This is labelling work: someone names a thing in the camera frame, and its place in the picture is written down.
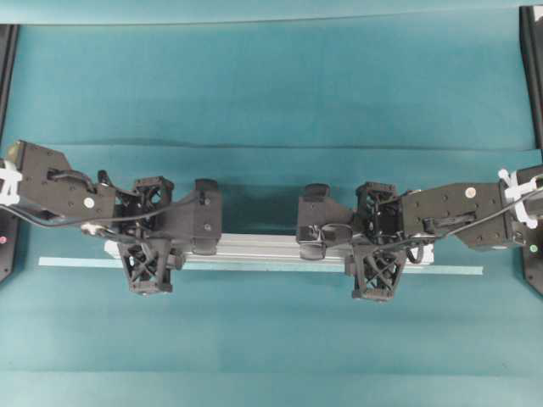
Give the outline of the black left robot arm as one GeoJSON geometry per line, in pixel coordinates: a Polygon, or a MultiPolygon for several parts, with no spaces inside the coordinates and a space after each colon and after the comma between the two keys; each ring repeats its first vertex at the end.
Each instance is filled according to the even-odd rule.
{"type": "Polygon", "coordinates": [[[1,203],[46,226],[79,227],[89,235],[127,245],[164,240],[174,250],[216,253],[221,238],[222,196],[216,181],[198,179],[176,201],[163,176],[138,179],[132,189],[71,168],[60,151],[18,141],[1,162],[1,203]]]}

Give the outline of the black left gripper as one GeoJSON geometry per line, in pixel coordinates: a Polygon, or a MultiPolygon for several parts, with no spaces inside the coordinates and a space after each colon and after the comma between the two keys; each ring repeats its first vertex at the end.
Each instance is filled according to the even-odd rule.
{"type": "Polygon", "coordinates": [[[163,176],[115,189],[115,239],[120,254],[211,256],[221,239],[222,195],[217,181],[199,178],[185,197],[173,198],[174,184],[163,176]]]}

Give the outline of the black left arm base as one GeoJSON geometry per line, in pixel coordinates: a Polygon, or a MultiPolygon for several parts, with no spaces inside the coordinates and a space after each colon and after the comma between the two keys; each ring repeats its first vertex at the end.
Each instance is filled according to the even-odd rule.
{"type": "MultiPolygon", "coordinates": [[[[1,24],[1,135],[8,107],[18,29],[17,25],[1,24]]],[[[1,159],[1,205],[9,206],[15,203],[20,180],[21,176],[15,165],[7,159],[1,159]]],[[[18,218],[1,209],[1,282],[13,272],[18,229],[18,218]]]]}

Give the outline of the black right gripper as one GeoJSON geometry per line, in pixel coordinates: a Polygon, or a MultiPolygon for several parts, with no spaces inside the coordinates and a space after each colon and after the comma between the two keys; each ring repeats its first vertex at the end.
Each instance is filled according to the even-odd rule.
{"type": "Polygon", "coordinates": [[[356,191],[352,209],[335,201],[328,184],[312,183],[299,196],[299,256],[322,260],[328,248],[370,247],[374,254],[403,250],[399,224],[400,197],[394,184],[367,181],[356,191]]]}

